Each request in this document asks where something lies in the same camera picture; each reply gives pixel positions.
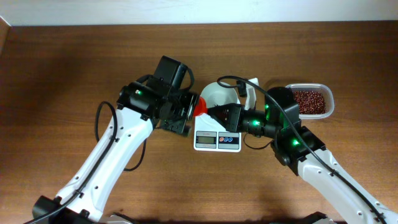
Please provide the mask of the red measuring scoop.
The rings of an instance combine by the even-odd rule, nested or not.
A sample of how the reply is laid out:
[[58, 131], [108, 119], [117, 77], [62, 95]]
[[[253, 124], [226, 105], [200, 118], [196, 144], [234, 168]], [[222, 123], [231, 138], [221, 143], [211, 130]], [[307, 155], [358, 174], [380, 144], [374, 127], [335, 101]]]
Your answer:
[[203, 97], [200, 96], [197, 104], [195, 105], [193, 116], [194, 117], [200, 116], [202, 114], [207, 114], [207, 112], [208, 112], [208, 108], [206, 105], [206, 101], [204, 100]]

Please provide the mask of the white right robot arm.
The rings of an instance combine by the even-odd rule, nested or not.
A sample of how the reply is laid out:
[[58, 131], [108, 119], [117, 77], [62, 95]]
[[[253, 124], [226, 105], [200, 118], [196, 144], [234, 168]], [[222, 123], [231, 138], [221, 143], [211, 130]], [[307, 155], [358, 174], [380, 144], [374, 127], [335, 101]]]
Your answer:
[[325, 143], [302, 125], [291, 89], [268, 90], [264, 111], [229, 103], [208, 109], [208, 115], [231, 133], [271, 138], [277, 160], [318, 190], [346, 223], [397, 223], [397, 213], [358, 184]]

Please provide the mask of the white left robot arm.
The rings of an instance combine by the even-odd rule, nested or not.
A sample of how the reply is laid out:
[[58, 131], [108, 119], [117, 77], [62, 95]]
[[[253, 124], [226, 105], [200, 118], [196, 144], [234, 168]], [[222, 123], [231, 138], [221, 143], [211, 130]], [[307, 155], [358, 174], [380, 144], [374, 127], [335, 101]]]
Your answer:
[[187, 134], [198, 94], [169, 84], [132, 82], [87, 160], [54, 199], [41, 196], [32, 223], [98, 223], [109, 195], [137, 148], [156, 127]]

